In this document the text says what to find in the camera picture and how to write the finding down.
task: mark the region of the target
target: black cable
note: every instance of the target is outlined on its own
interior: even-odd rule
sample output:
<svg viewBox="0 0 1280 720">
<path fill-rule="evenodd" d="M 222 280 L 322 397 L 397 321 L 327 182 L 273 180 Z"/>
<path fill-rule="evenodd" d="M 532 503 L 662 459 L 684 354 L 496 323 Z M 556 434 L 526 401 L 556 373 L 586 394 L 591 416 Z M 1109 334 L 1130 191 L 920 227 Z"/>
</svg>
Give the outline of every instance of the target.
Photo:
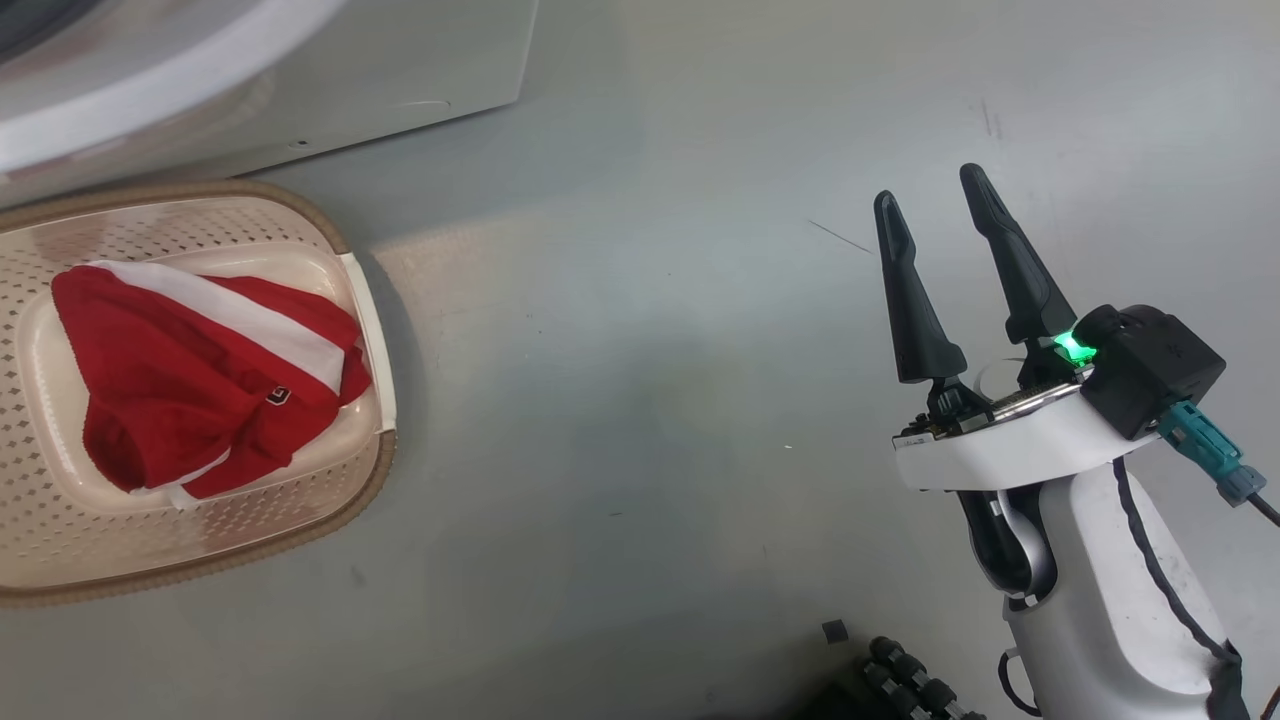
<svg viewBox="0 0 1280 720">
<path fill-rule="evenodd" d="M 1276 692 L 1271 693 L 1271 700 L 1267 701 L 1267 707 L 1262 711 L 1261 720 L 1271 720 L 1277 705 L 1280 705 L 1280 688 L 1276 688 Z"/>
<path fill-rule="evenodd" d="M 1023 698 L 1018 697 L 1016 692 L 1014 692 L 1014 685 L 1009 682 L 1007 652 L 1000 653 L 1000 665 L 996 665 L 996 674 L 1000 675 L 1000 687 L 1005 689 L 1005 694 L 1009 696 L 1009 702 L 1014 703 L 1014 707 L 1021 710 L 1032 717 L 1043 717 L 1038 707 L 1028 705 Z"/>
<path fill-rule="evenodd" d="M 1271 507 L 1271 505 L 1262 500 L 1262 496 L 1258 493 L 1251 495 L 1248 500 L 1254 507 L 1258 509 L 1258 512 L 1262 512 L 1267 520 L 1271 520 L 1277 528 L 1280 528 L 1280 510 Z"/>
<path fill-rule="evenodd" d="M 1142 551 L 1142 559 L 1147 562 L 1147 571 L 1151 573 L 1151 579 L 1155 580 L 1156 588 L 1164 593 L 1165 600 L 1169 601 L 1169 609 L 1174 611 L 1174 616 L 1178 621 L 1183 624 L 1188 630 L 1190 630 L 1192 637 L 1201 647 L 1213 653 L 1213 657 L 1221 660 L 1222 662 L 1230 662 L 1238 665 L 1240 662 L 1240 656 L 1234 652 L 1228 651 L 1213 638 L 1208 637 L 1204 628 L 1201 628 L 1199 623 L 1192 618 L 1192 614 L 1183 605 L 1181 598 L 1174 591 L 1174 585 L 1170 584 L 1169 577 L 1165 575 L 1165 570 L 1160 566 L 1160 560 L 1156 557 L 1156 551 L 1151 547 L 1151 539 L 1147 537 L 1147 527 L 1142 524 L 1142 515 L 1138 514 L 1138 506 L 1133 502 L 1133 488 L 1129 487 L 1129 473 L 1124 469 L 1124 457 L 1116 457 L 1111 462 L 1111 469 L 1115 473 L 1116 483 L 1120 486 L 1120 507 L 1124 509 L 1124 514 L 1129 518 L 1129 533 L 1133 534 L 1133 542 L 1137 543 L 1138 550 Z"/>
</svg>

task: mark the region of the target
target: washing machine door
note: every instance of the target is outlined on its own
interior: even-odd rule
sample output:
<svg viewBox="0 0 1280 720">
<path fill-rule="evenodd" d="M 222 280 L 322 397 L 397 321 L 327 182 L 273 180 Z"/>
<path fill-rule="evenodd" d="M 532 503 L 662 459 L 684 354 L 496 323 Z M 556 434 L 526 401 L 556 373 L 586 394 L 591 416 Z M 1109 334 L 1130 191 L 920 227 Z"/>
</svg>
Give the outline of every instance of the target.
<svg viewBox="0 0 1280 720">
<path fill-rule="evenodd" d="M 347 0 L 0 0 L 0 206 L 136 174 L 252 117 Z"/>
</svg>

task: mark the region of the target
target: shirt logo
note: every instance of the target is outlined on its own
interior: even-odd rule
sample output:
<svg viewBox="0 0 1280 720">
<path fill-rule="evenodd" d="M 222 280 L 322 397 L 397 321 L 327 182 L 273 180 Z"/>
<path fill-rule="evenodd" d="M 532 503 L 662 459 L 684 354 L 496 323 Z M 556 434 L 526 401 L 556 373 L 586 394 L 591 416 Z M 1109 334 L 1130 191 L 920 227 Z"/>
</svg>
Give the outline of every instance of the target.
<svg viewBox="0 0 1280 720">
<path fill-rule="evenodd" d="M 271 395 L 266 396 L 266 401 L 279 407 L 280 405 L 284 405 L 285 402 L 289 401 L 291 395 L 293 393 L 289 392 L 289 388 L 279 386 L 271 391 Z"/>
</svg>

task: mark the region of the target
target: wire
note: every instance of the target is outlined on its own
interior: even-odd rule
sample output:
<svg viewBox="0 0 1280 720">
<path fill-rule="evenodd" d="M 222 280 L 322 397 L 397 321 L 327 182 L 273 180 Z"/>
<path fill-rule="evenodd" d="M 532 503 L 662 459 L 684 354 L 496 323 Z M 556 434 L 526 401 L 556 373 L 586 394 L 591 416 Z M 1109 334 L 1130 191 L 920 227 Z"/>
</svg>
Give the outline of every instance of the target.
<svg viewBox="0 0 1280 720">
<path fill-rule="evenodd" d="M 1277 705 L 1280 705 L 1280 688 L 1276 688 L 1276 692 L 1271 693 L 1271 700 L 1267 701 L 1267 707 L 1262 711 L 1260 720 L 1271 720 Z"/>
<path fill-rule="evenodd" d="M 1280 510 L 1271 507 L 1271 505 L 1262 500 L 1262 496 L 1258 493 L 1251 495 L 1248 500 L 1254 507 L 1258 509 L 1258 512 L 1262 512 L 1267 520 L 1271 520 L 1277 528 L 1280 528 Z"/>
<path fill-rule="evenodd" d="M 1147 571 L 1151 574 L 1151 579 L 1155 580 L 1156 588 L 1169 601 L 1169 609 L 1174 611 L 1178 621 L 1190 630 L 1192 637 L 1201 647 L 1213 653 L 1213 657 L 1222 662 L 1238 665 L 1240 656 L 1228 651 L 1217 641 L 1208 637 L 1204 628 L 1201 628 L 1199 623 L 1192 618 L 1190 611 L 1187 610 L 1187 606 L 1183 605 L 1181 598 L 1178 597 L 1178 592 L 1174 591 L 1174 585 L 1170 584 L 1169 577 L 1165 575 L 1165 570 L 1161 569 L 1156 551 L 1152 550 L 1151 539 L 1147 537 L 1147 527 L 1142 524 L 1142 515 L 1138 514 L 1138 506 L 1133 502 L 1133 488 L 1129 487 L 1129 473 L 1124 469 L 1124 457 L 1112 460 L 1111 470 L 1115 473 L 1116 483 L 1120 487 L 1120 507 L 1124 509 L 1124 514 L 1129 518 L 1129 533 L 1133 534 L 1133 542 L 1142 551 L 1142 559 L 1147 562 Z"/>
<path fill-rule="evenodd" d="M 996 360 L 992 360 L 991 363 L 987 363 L 986 365 L 982 366 L 980 370 L 978 370 L 978 374 L 974 375 L 974 378 L 973 378 L 973 391 L 977 392 L 987 402 L 995 402 L 995 401 L 1000 400 L 998 397 L 991 397 L 991 396 L 988 396 L 987 392 L 984 389 L 982 389 L 982 379 L 987 377 L 987 370 L 992 369 L 996 365 L 996 363 L 1018 363 L 1019 365 L 1021 365 L 1021 364 L 1027 363 L 1027 359 L 1025 357 L 997 357 Z"/>
<path fill-rule="evenodd" d="M 1005 694 L 1009 696 L 1009 702 L 1014 703 L 1014 707 L 1021 710 L 1032 717 L 1043 717 L 1039 707 L 1028 705 L 1027 701 L 1018 697 L 1012 683 L 1009 682 L 1009 652 L 1000 653 L 1000 665 L 996 665 L 996 674 L 1000 675 L 1000 687 L 1005 689 Z"/>
</svg>

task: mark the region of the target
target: green led light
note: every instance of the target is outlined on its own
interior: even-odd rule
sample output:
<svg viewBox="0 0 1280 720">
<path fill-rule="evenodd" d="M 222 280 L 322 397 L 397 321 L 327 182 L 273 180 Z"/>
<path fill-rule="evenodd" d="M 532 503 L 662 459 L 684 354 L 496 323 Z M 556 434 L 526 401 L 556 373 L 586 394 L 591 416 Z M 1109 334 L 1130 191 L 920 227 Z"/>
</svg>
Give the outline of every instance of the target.
<svg viewBox="0 0 1280 720">
<path fill-rule="evenodd" d="M 1075 338 L 1071 337 L 1070 332 L 1065 332 L 1055 337 L 1053 342 L 1056 342 L 1059 347 L 1066 351 L 1066 359 L 1070 360 L 1071 364 L 1075 365 L 1076 368 L 1083 368 L 1088 365 L 1089 360 L 1093 360 L 1093 356 L 1098 354 L 1097 350 L 1092 347 L 1084 347 L 1083 345 L 1075 342 Z"/>
</svg>

